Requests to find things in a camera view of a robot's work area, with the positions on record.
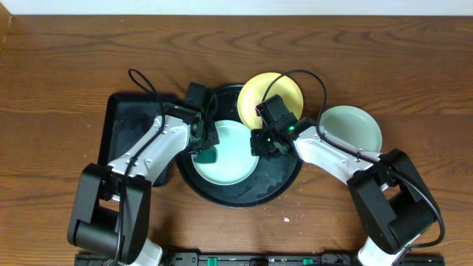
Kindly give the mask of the light green plate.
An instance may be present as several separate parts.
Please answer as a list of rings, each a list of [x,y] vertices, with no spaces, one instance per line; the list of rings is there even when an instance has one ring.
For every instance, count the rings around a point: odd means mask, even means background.
[[[380,151],[382,133],[375,119],[354,106],[335,106],[323,113],[321,126],[332,135],[359,148]]]
[[[197,173],[215,185],[234,185],[242,182],[255,170],[258,156],[251,154],[251,131],[233,120],[215,123],[219,144],[214,146],[216,160],[203,163],[201,154],[191,156]]]

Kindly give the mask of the green yellow sponge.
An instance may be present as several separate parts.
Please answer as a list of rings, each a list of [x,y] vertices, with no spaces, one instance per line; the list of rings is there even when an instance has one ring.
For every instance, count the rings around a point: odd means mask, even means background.
[[[217,161],[217,149],[212,146],[207,149],[203,149],[199,154],[195,154],[193,161],[199,164],[212,164]]]

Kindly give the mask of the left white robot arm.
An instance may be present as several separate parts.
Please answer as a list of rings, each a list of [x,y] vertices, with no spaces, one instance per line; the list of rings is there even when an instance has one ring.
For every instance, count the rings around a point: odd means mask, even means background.
[[[71,245],[135,262],[146,243],[152,185],[181,152],[199,153],[218,144],[208,116],[212,92],[190,83],[183,99],[157,96],[159,112],[150,129],[128,151],[105,166],[81,173],[67,231]]]

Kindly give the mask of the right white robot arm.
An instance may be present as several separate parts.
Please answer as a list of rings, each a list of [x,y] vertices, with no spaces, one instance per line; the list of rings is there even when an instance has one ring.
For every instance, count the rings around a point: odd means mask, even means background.
[[[259,103],[256,114],[262,128],[251,132],[252,154],[295,157],[347,185],[368,235],[356,257],[360,265],[400,265],[434,223],[445,228],[438,204],[403,151],[354,146],[316,120],[296,119],[279,95]]]

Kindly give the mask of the yellow plate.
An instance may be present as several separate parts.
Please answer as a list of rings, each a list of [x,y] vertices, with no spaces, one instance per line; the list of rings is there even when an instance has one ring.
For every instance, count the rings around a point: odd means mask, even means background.
[[[280,76],[278,72],[265,72],[250,79],[239,93],[237,109],[239,118],[250,130],[261,129],[262,119],[256,114],[256,106],[262,102],[270,84]],[[267,94],[266,99],[273,95],[279,95],[288,110],[299,119],[302,116],[304,100],[302,91],[291,78],[284,76],[280,78]]]

